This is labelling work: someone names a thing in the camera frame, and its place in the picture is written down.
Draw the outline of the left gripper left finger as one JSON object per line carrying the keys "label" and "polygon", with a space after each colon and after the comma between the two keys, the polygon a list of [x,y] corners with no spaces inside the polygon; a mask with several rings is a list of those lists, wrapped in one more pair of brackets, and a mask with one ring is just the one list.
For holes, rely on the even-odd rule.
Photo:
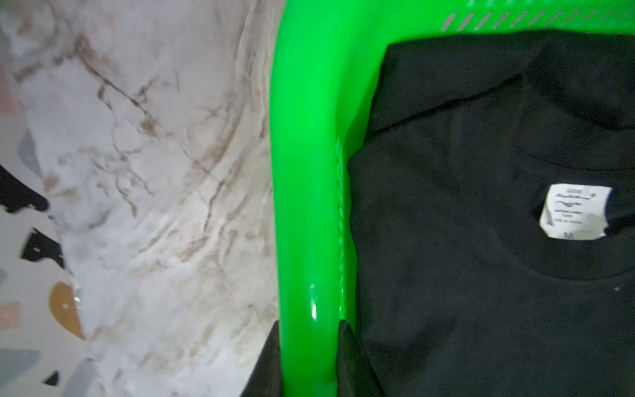
{"label": "left gripper left finger", "polygon": [[241,397],[282,397],[279,321],[275,321]]}

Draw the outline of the black t-shirt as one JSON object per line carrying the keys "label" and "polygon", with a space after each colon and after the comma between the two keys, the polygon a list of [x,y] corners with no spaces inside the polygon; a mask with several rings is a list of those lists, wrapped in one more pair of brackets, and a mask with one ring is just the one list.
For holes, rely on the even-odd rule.
{"label": "black t-shirt", "polygon": [[633,395],[633,36],[392,44],[347,169],[384,396]]}

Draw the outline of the green plastic basket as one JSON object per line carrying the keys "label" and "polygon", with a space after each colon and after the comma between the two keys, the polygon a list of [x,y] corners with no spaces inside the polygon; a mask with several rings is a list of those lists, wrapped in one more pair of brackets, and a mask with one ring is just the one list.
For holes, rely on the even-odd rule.
{"label": "green plastic basket", "polygon": [[633,34],[631,1],[289,1],[271,72],[283,393],[337,393],[338,326],[355,318],[347,160],[362,145],[388,45],[430,36]]}

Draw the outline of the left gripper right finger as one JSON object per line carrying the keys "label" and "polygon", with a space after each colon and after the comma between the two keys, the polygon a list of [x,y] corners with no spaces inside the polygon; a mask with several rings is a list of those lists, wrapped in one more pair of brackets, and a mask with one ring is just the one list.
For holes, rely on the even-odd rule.
{"label": "left gripper right finger", "polygon": [[358,345],[351,325],[341,320],[338,325],[337,396],[382,397],[384,392]]}

